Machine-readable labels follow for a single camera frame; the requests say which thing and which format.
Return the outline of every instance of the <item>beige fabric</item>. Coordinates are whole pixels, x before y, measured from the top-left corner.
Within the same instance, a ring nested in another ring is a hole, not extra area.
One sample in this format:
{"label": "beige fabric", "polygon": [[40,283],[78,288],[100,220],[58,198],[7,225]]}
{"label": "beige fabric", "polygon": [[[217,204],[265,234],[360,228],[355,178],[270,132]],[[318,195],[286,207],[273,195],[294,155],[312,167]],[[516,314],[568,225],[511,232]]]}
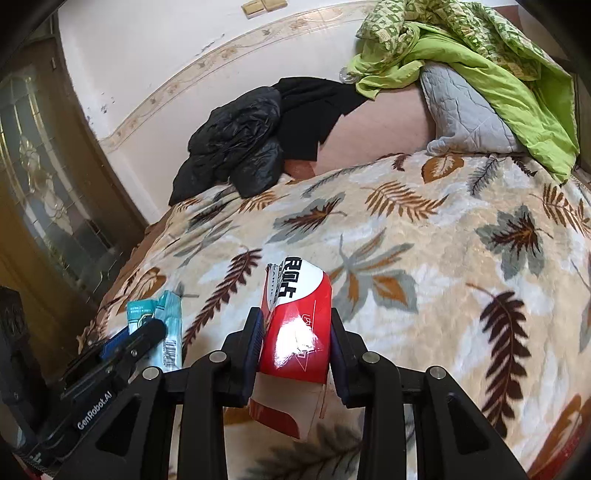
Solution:
{"label": "beige fabric", "polygon": [[385,155],[424,150],[435,138],[435,122],[423,91],[413,83],[400,90],[383,90],[336,122],[318,160],[286,162],[294,178],[308,179],[336,168],[367,163]]}
{"label": "beige fabric", "polygon": [[[190,365],[260,304],[266,263],[302,256],[329,273],[347,329],[402,367],[446,368],[534,476],[576,444],[591,408],[586,196],[527,158],[425,152],[248,200],[214,187],[174,208],[96,328],[112,335],[127,300],[176,289]],[[354,475],[362,413],[333,391],[311,450],[241,412],[226,423],[230,479]]]}

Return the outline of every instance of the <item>leaf pattern blanket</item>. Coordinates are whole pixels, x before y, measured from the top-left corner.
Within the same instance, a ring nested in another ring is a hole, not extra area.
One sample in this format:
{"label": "leaf pattern blanket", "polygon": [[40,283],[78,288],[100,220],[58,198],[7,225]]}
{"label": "leaf pattern blanket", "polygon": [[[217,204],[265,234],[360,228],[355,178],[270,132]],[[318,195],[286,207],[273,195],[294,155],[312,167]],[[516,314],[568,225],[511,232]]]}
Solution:
{"label": "leaf pattern blanket", "polygon": [[[177,205],[85,336],[113,335],[128,301],[175,290],[188,366],[260,305],[265,265],[299,255],[330,275],[333,305],[369,349],[444,366],[530,477],[552,478],[591,416],[589,192],[494,154],[398,154],[287,180],[251,199],[216,186]],[[333,390],[326,402],[307,443],[226,410],[229,477],[353,477],[362,412]],[[407,440],[412,477],[411,417]]]}

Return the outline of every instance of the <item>teal wrapper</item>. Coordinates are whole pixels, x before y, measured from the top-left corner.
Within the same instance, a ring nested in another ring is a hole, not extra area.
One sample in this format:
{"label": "teal wrapper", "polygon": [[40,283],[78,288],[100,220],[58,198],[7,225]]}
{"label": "teal wrapper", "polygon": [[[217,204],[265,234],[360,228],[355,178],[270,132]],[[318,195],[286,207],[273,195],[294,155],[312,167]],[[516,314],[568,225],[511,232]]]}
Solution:
{"label": "teal wrapper", "polygon": [[183,334],[180,297],[170,290],[165,290],[158,300],[128,302],[127,326],[130,335],[152,318],[162,320],[166,326],[166,337],[148,352],[146,358],[141,361],[141,366],[159,367],[163,372],[180,369]]}

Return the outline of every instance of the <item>wall switch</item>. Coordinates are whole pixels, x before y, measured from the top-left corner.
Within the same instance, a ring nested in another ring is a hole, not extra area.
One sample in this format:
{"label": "wall switch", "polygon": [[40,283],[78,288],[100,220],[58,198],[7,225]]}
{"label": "wall switch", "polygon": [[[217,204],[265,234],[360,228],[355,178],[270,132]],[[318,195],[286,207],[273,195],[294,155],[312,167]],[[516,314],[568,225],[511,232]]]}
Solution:
{"label": "wall switch", "polygon": [[283,8],[287,6],[287,1],[285,0],[262,0],[263,5],[268,12],[272,12],[273,10],[277,10],[278,8]]}
{"label": "wall switch", "polygon": [[252,18],[265,12],[261,0],[252,0],[242,5],[242,10],[247,18]]}

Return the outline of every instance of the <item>green patterned fabric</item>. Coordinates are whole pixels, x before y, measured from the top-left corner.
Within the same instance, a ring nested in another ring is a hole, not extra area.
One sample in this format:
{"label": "green patterned fabric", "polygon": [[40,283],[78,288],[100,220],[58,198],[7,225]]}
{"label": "green patterned fabric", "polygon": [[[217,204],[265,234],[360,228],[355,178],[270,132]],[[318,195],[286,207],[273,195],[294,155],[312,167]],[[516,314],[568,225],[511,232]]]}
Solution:
{"label": "green patterned fabric", "polygon": [[579,154],[573,80],[495,10],[457,0],[382,0],[357,36],[362,52],[349,71],[361,77],[359,93],[375,99],[382,88],[409,85],[423,60],[449,63],[556,180],[569,178]]}

